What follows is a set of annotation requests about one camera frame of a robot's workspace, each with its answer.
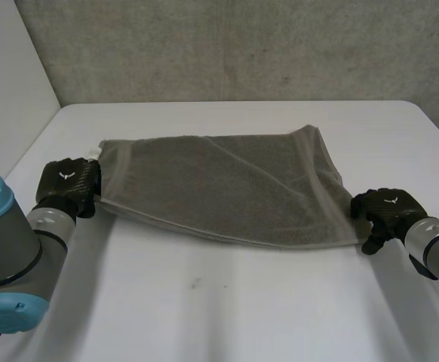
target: towel fold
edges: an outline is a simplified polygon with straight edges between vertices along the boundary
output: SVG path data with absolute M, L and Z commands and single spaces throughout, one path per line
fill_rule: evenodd
M 203 238 L 270 247 L 357 244 L 351 195 L 316 127 L 289 134 L 106 140 L 100 204 Z

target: white table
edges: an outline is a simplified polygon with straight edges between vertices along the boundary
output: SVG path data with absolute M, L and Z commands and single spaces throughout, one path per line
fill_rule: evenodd
M 439 217 L 439 130 L 405 102 L 129 103 L 62 109 L 8 177 L 28 212 L 43 166 L 109 139 L 318 126 L 345 187 L 408 190 Z M 78 222 L 41 326 L 0 361 L 439 361 L 439 282 L 393 241 L 267 250 L 115 218 Z

